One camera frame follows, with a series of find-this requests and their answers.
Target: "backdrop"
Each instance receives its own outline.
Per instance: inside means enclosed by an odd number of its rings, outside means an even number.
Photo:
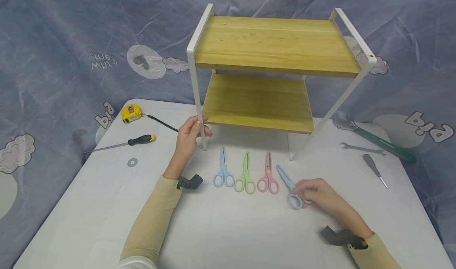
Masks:
[[[455,0],[0,0],[2,267],[13,266],[127,100],[194,104],[186,46],[208,2],[217,15],[247,17],[345,11],[378,63],[341,110],[381,125],[419,158],[405,169],[455,264]],[[210,71],[198,72],[205,94]],[[349,82],[308,77],[313,115]]]

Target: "washer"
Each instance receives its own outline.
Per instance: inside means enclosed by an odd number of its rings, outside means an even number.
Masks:
[[[138,164],[138,160],[136,158],[132,158],[127,162],[128,167],[135,167]]]

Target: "screwdriver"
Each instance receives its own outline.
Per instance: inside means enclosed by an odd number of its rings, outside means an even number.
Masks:
[[[98,152],[100,150],[110,149],[110,148],[119,147],[119,146],[135,146],[135,145],[140,145],[140,144],[144,144],[144,143],[150,143],[151,141],[154,141],[154,140],[155,140],[155,135],[145,134],[136,139],[128,140],[128,142],[126,142],[126,143],[121,143],[119,145],[90,150],[89,152],[84,152],[84,153]]]
[[[369,154],[365,154],[365,155],[363,155],[363,159],[368,164],[370,169],[372,169],[372,171],[375,173],[375,175],[377,175],[377,177],[380,178],[380,180],[382,181],[383,185],[385,185],[385,187],[388,188],[386,183],[383,181],[382,176],[380,175],[380,171],[378,171],[377,167],[375,166],[375,162],[373,162],[372,157]]]

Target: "yellow tape measure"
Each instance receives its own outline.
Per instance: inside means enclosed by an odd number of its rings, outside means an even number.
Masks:
[[[125,106],[122,111],[122,120],[124,123],[128,124],[137,119],[140,119],[142,116],[141,108],[138,105],[131,104]]]

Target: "pink scissors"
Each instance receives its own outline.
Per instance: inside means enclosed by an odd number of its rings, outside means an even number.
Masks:
[[[274,180],[274,178],[272,178],[271,153],[270,152],[268,152],[266,154],[266,164],[265,164],[264,172],[266,173],[265,176],[263,178],[261,178],[257,184],[258,191],[266,192],[266,190],[269,189],[269,192],[271,192],[271,194],[274,194],[274,195],[277,194],[279,192],[279,184],[277,184],[276,180]],[[259,183],[262,181],[264,181],[265,185],[266,185],[263,189],[259,185]],[[275,184],[277,186],[276,191],[274,191],[272,189],[271,184]]]

